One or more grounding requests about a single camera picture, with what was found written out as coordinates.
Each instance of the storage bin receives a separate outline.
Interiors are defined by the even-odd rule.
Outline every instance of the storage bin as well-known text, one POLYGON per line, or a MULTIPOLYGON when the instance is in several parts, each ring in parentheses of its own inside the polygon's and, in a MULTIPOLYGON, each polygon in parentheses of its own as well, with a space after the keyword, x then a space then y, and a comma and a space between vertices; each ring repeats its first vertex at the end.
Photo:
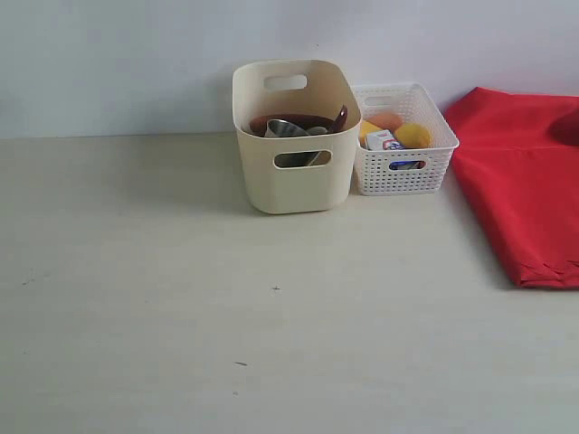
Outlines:
POLYGON ((432 137, 429 148, 403 151, 369 151, 358 143, 354 170, 360 193, 377 196, 437 191, 459 140, 428 92, 417 83, 353 89, 363 118, 393 111, 402 116, 404 122, 417 122, 428 128, 432 137), (399 161, 423 161, 424 164, 422 168, 393 170, 390 164, 399 161))
POLYGON ((330 209, 348 195, 361 114, 342 71, 328 61, 261 61, 233 74, 233 123, 250 201, 257 209, 281 214, 330 209), (305 77, 302 89, 267 89, 272 79, 305 77), (333 119, 347 106, 342 132, 324 136, 263 138, 250 121, 273 114, 308 114, 333 119), (276 156, 328 151, 323 165, 277 167, 276 156))

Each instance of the red fabric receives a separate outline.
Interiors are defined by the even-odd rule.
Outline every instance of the red fabric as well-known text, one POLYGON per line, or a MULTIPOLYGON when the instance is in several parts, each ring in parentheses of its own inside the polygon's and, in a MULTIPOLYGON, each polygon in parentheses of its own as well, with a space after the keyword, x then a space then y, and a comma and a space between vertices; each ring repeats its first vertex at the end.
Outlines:
POLYGON ((579 288, 579 97, 477 88, 445 116, 460 188, 509 277, 579 288))

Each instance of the white table surface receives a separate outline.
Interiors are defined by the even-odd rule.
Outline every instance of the white table surface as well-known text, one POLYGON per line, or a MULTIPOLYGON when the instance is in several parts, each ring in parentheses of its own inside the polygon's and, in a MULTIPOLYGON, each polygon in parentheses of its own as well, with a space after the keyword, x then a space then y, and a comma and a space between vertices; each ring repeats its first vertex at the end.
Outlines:
POLYGON ((451 174, 268 216, 233 135, 21 139, 0 199, 3 434, 579 429, 579 296, 512 288, 451 174))

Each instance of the cream plastic bin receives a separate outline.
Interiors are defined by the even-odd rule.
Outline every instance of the cream plastic bin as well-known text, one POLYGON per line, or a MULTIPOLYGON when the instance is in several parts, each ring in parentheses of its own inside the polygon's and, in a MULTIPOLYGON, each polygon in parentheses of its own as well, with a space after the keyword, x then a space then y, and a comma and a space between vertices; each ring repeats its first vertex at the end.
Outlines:
POLYGON ((233 123, 242 157, 250 201, 271 213, 330 209, 348 195, 361 114, 342 71, 327 61, 261 61, 233 74, 233 123), (277 78, 305 76, 303 89, 272 90, 277 78), (250 134, 250 121, 273 114, 307 114, 333 119, 342 105, 348 117, 341 133, 292 138, 262 138, 250 134), (275 156, 328 151, 324 165, 280 168, 275 156))
POLYGON ((459 140, 426 89, 417 83, 406 83, 355 86, 354 93, 364 118, 393 111, 402 116, 404 122, 418 122, 428 128, 432 136, 431 147, 426 149, 369 151, 358 144, 354 170, 360 193, 378 196, 437 191, 459 140), (390 168, 391 163, 399 161, 423 161, 424 167, 390 168))

